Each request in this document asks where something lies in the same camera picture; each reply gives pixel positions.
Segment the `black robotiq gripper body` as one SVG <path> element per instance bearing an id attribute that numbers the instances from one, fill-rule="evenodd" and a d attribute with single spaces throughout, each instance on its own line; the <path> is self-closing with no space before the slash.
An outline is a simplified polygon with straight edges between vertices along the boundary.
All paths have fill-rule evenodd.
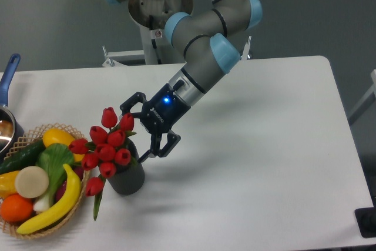
<path id="1" fill-rule="evenodd" d="M 167 83 L 153 98 L 143 103 L 140 123 L 151 135 L 168 133 L 172 126 L 190 109 Z"/>

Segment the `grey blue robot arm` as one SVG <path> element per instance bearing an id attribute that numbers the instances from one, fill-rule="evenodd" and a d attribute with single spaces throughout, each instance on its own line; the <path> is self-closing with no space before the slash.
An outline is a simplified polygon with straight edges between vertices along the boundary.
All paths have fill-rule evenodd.
<path id="1" fill-rule="evenodd" d="M 259 0 L 211 0 L 213 8 L 192 16 L 192 0 L 107 0 L 128 2 L 135 22 L 162 37 L 183 57 L 185 64 L 151 99 L 138 92 L 121 105 L 151 135 L 150 149 L 139 161 L 167 156 L 180 141 L 172 126 L 242 59 L 228 37 L 257 25 L 263 16 Z"/>

